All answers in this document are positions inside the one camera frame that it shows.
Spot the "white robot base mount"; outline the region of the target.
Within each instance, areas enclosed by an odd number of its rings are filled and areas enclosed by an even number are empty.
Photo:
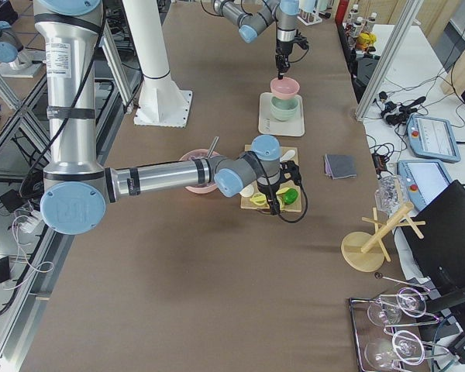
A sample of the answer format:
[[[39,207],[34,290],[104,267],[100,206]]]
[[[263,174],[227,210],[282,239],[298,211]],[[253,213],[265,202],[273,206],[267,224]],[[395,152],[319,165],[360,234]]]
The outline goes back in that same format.
[[[184,128],[192,92],[181,90],[171,77],[157,3],[144,0],[122,3],[143,74],[134,123]]]

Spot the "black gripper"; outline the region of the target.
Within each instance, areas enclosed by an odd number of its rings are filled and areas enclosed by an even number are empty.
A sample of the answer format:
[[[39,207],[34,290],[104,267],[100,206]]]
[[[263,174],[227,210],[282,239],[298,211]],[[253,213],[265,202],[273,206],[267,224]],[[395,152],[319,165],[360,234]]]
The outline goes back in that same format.
[[[267,196],[267,203],[270,207],[269,214],[282,214],[280,210],[280,204],[278,202],[276,191],[279,189],[280,183],[287,181],[288,179],[284,176],[284,173],[290,173],[291,176],[297,175],[298,177],[294,180],[296,184],[301,187],[302,192],[302,177],[299,166],[289,161],[287,164],[281,165],[276,180],[272,178],[266,179],[265,177],[257,182],[258,190]]]
[[[288,72],[291,64],[289,57],[293,50],[294,40],[282,41],[276,39],[276,55],[275,63],[277,68],[277,78],[282,80],[284,78],[284,72]]]

